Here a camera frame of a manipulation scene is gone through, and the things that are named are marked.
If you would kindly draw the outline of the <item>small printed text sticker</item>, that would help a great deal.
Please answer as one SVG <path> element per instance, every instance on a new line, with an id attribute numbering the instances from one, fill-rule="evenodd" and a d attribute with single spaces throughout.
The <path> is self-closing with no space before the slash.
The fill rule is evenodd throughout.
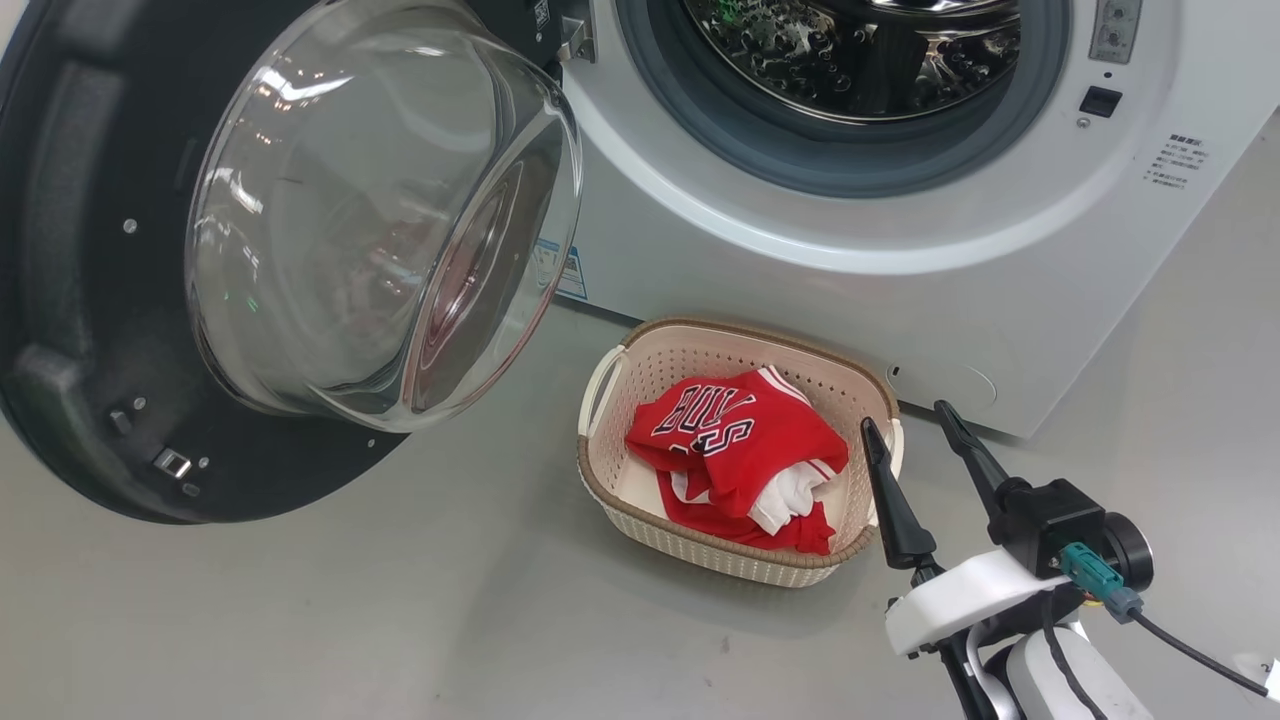
<path id="1" fill-rule="evenodd" d="M 1204 174 L 1210 152 L 1201 138 L 1170 135 L 1155 150 L 1144 168 L 1143 181 L 1169 190 L 1187 190 Z"/>

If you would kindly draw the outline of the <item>white washing machine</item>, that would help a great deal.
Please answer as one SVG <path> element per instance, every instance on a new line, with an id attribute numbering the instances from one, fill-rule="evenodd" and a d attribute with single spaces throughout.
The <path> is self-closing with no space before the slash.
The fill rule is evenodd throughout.
<path id="1" fill-rule="evenodd" d="M 1280 108 L 1280 0 L 468 0 L 582 133 L 588 301 L 1032 436 Z M 1143 181 L 1204 141 L 1187 190 Z"/>

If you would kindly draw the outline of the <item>blue energy label sticker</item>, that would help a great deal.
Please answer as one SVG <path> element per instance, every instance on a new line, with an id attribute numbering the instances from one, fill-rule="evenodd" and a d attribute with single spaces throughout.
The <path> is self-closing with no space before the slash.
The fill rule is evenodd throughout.
<path id="1" fill-rule="evenodd" d="M 588 301 L 588 288 L 582 275 L 581 258 L 575 245 L 563 246 L 547 238 L 538 238 L 532 259 L 540 287 L 548 287 L 557 279 L 558 295 L 577 301 Z"/>

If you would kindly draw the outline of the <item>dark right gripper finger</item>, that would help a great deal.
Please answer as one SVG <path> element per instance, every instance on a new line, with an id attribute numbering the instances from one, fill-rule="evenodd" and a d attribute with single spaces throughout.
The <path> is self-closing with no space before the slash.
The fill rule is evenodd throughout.
<path id="1" fill-rule="evenodd" d="M 1030 484 L 1004 469 L 951 402 L 937 400 L 933 410 L 948 447 L 963 460 L 988 519 L 995 521 L 1005 514 L 1007 496 L 1015 489 L 1029 488 Z"/>
<path id="2" fill-rule="evenodd" d="M 908 502 L 892 468 L 893 455 L 873 418 L 861 419 L 860 433 L 886 565 L 910 571 L 911 585 L 919 587 L 945 573 L 933 556 L 937 543 Z"/>

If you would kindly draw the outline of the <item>cream plastic laundry basket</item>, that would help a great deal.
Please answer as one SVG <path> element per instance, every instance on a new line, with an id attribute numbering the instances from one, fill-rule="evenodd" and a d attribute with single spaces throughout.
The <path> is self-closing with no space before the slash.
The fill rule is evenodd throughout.
<path id="1" fill-rule="evenodd" d="M 730 377 L 773 366 L 850 445 L 850 466 L 818 495 L 835 528 L 829 555 L 765 551 L 708 536 L 666 516 L 657 475 L 625 443 L 636 407 L 689 377 Z M 814 585 L 879 539 L 860 423 L 874 419 L 900 473 L 905 446 L 890 386 L 855 357 L 805 340 L 692 316 L 639 325 L 595 366 L 577 420 L 586 492 L 617 530 L 640 544 L 724 575 L 783 588 Z"/>

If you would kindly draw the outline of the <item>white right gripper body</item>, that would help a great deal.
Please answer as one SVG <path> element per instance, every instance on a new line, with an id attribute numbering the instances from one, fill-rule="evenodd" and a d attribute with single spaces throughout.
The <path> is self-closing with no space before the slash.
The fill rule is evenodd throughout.
<path id="1" fill-rule="evenodd" d="M 977 555 L 896 600 L 884 615 L 890 647 L 916 652 L 1066 582 L 1039 579 L 1002 548 Z"/>

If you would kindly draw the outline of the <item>black glass washing machine door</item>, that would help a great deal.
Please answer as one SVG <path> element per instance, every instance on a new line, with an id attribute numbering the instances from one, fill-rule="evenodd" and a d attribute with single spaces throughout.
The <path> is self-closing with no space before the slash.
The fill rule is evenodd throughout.
<path id="1" fill-rule="evenodd" d="M 292 512 L 475 404 L 579 219 L 559 0 L 22 0 L 0 414 L 173 525 Z"/>

